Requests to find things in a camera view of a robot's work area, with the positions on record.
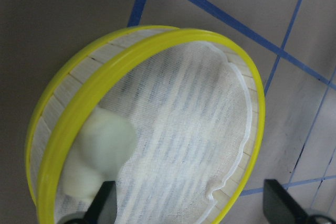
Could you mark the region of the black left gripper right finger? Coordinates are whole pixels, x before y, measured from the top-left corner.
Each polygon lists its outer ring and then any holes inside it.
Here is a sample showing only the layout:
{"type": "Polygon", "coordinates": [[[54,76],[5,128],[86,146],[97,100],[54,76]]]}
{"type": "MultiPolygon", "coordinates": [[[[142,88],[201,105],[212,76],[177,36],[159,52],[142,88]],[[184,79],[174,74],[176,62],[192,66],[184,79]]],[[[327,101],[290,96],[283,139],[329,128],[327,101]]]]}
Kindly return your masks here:
{"type": "Polygon", "coordinates": [[[316,210],[303,209],[275,179],[265,179],[263,214],[268,223],[335,223],[335,219],[316,210]]]}

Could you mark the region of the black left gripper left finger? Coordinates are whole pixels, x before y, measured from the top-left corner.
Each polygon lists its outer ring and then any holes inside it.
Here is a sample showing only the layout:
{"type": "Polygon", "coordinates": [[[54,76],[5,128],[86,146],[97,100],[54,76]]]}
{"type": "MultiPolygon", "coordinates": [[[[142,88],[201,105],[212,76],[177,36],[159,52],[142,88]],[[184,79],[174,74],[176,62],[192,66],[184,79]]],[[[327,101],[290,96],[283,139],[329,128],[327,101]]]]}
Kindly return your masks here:
{"type": "Polygon", "coordinates": [[[115,181],[103,182],[86,211],[62,217],[59,223],[110,224],[117,218],[117,187],[115,181]]]}

